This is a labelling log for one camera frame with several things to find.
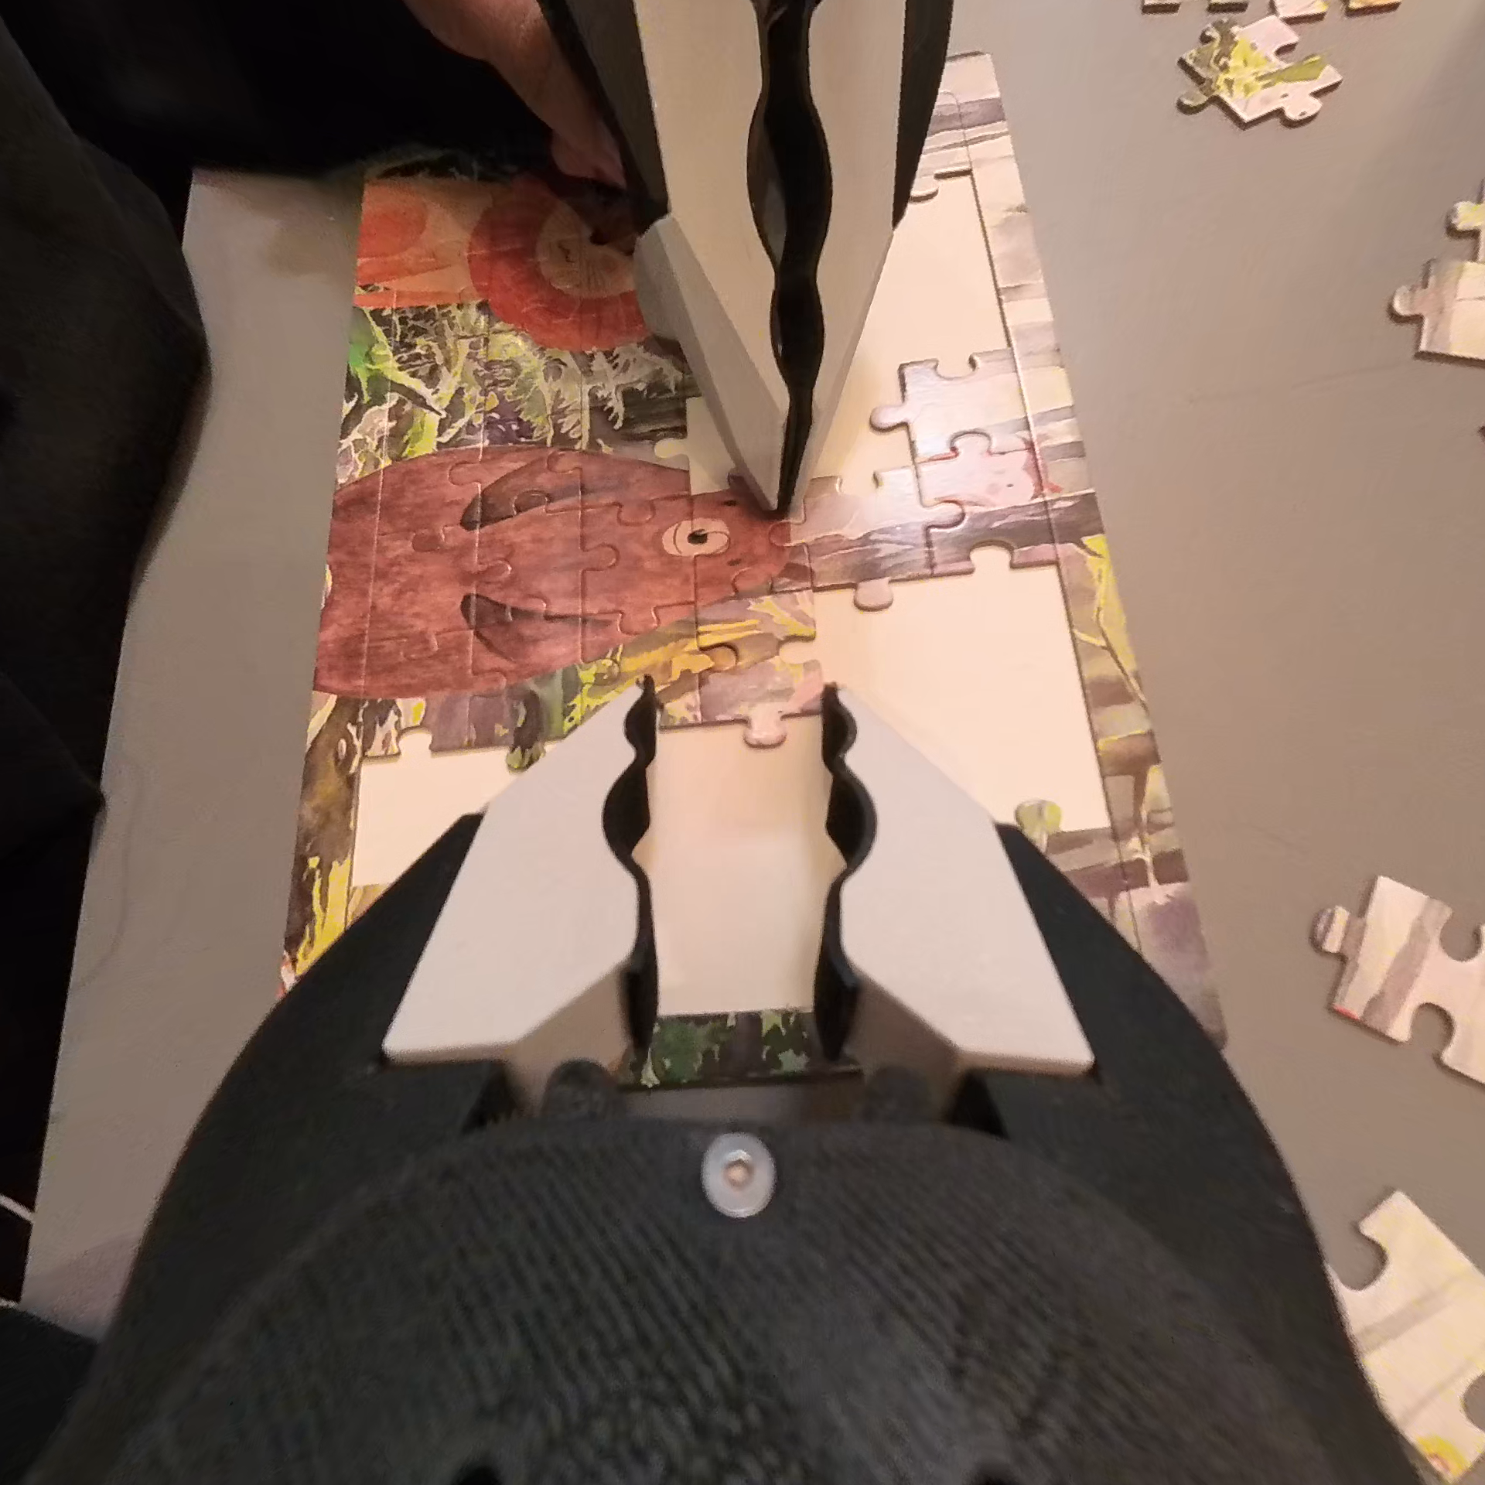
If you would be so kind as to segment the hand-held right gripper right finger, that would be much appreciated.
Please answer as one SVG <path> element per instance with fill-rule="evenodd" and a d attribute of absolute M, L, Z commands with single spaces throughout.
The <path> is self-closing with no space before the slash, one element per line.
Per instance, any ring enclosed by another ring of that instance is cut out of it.
<path fill-rule="evenodd" d="M 930 1086 L 1079 1076 L 1091 1045 L 993 816 L 843 686 L 822 695 L 827 889 L 812 1016 L 834 1063 Z"/>

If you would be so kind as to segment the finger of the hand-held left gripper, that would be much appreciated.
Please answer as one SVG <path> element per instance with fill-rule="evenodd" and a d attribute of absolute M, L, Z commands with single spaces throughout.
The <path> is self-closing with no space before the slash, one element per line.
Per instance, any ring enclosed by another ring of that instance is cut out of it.
<path fill-rule="evenodd" d="M 733 473 L 771 513 L 790 496 L 791 398 L 775 346 L 777 252 L 754 188 L 771 27 L 783 11 L 783 2 L 632 2 L 659 160 L 659 216 L 637 254 L 641 306 L 683 350 Z"/>
<path fill-rule="evenodd" d="M 819 318 L 819 332 L 808 341 L 818 363 L 809 398 L 797 401 L 790 502 L 827 448 L 892 240 L 904 30 L 902 1 L 816 2 L 809 17 L 808 102 L 824 134 L 827 192 L 806 296 Z"/>

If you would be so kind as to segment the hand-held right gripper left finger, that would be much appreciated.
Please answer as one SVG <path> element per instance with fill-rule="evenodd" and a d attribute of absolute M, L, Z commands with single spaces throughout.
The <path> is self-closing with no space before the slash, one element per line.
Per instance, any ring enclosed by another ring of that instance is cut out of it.
<path fill-rule="evenodd" d="M 654 684 L 612 699 L 486 804 L 383 1038 L 394 1064 L 501 1064 L 545 1086 L 654 1036 L 647 835 Z"/>

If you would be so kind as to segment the jigsaw puzzle board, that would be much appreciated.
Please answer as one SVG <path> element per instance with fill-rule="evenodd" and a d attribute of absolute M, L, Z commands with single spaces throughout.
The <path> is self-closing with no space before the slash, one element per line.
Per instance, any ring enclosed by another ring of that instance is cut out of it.
<path fill-rule="evenodd" d="M 622 213 L 372 173 L 280 991 L 456 816 L 641 681 L 641 1084 L 818 1065 L 818 703 L 856 692 L 1225 1026 L 993 59 L 946 64 L 819 476 L 774 518 L 641 322 Z"/>

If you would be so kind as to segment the grey white puzzle piece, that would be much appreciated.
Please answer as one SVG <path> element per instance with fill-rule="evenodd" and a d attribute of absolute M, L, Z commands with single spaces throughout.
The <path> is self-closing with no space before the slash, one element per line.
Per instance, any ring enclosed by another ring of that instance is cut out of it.
<path fill-rule="evenodd" d="M 1443 943 L 1453 918 L 1435 898 L 1387 876 L 1374 879 L 1352 912 L 1329 905 L 1311 924 L 1311 943 L 1343 963 L 1330 1008 L 1396 1044 L 1412 1039 L 1419 1010 L 1443 1013 L 1450 1033 L 1444 1068 L 1484 1083 L 1484 933 L 1456 956 Z"/>

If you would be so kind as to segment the person's left forearm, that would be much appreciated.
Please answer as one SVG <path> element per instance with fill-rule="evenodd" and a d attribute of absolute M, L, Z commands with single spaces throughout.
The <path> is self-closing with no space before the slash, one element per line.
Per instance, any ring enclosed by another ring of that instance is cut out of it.
<path fill-rule="evenodd" d="M 399 1 L 94 2 L 110 99 L 199 165 L 314 172 L 402 148 L 529 154 L 551 128 Z"/>

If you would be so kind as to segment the person's left hand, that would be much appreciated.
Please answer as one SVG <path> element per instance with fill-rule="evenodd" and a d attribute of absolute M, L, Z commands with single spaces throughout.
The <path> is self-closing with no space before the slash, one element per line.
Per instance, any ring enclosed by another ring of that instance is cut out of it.
<path fill-rule="evenodd" d="M 543 122 L 570 176 L 625 186 L 616 141 L 536 1 L 407 1 L 438 42 L 492 68 Z"/>

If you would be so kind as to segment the scattered loose puzzle pieces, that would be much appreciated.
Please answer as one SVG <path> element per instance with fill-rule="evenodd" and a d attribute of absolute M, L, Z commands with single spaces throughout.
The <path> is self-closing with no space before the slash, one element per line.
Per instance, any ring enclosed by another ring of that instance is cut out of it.
<path fill-rule="evenodd" d="M 1364 1355 L 1421 1412 L 1482 1362 L 1482 1084 L 1443 1013 L 1332 1011 L 1311 924 L 1387 876 L 1482 925 L 1482 2 L 1203 16 L 1178 42 L 1171 229 L 1193 275 L 1158 470 L 1161 721 L 1216 928 L 1228 1049 L 1311 1207 L 1346 1226 Z"/>

